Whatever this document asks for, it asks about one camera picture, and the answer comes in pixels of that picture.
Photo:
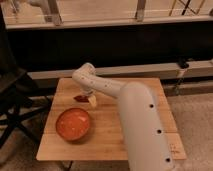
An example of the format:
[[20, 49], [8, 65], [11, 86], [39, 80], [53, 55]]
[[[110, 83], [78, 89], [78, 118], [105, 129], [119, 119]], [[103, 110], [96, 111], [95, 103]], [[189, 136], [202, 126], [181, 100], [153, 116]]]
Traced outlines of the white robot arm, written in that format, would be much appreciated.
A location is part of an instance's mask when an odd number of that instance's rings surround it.
[[96, 75], [91, 63], [72, 74], [83, 94], [94, 90], [117, 100], [118, 114], [131, 171], [173, 171], [169, 143], [157, 109], [153, 90], [144, 83], [123, 82]]

